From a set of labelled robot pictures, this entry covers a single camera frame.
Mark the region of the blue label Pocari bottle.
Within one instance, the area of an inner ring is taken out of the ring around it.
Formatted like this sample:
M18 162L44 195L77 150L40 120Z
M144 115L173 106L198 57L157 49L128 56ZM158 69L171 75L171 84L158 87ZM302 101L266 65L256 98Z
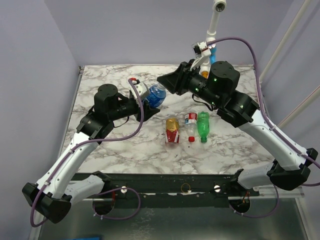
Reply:
M160 83L157 83L149 88L149 95L146 97L146 100L150 107L157 108L163 103L166 95L166 88Z

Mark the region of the gold red label bottle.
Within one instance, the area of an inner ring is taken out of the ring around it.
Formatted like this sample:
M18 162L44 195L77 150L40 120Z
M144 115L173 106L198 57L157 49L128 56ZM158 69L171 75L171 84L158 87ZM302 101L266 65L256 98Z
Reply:
M165 144L173 148L180 141L180 125L179 120L175 115L170 115L165 121Z

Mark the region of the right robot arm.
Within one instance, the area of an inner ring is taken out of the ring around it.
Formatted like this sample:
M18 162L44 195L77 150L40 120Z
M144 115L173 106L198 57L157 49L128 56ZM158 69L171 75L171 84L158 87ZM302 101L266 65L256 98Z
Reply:
M192 63L192 60L182 62L174 72L158 77L157 81L171 94L181 96L190 92L211 104L221 119L250 135L274 157L272 163L238 170L230 183L230 191L241 196L256 186L273 184L291 191L304 184L317 151L298 145L264 119L258 103L236 90L241 75L230 63L215 62L208 78L192 70Z

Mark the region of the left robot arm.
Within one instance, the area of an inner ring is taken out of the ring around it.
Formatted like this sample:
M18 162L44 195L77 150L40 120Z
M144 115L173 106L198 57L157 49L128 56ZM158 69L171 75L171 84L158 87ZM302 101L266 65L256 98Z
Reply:
M128 80L129 97L118 92L113 84L101 85L94 95L94 105L81 119L73 138L53 166L36 183L26 183L22 193L31 206L30 223L38 212L45 220L59 223L76 203L91 197L107 197L112 180L97 171L84 180L71 184L73 176L86 158L102 143L111 142L108 134L114 129L114 121L135 116L142 124L159 109L143 100L149 95L147 85L135 78Z

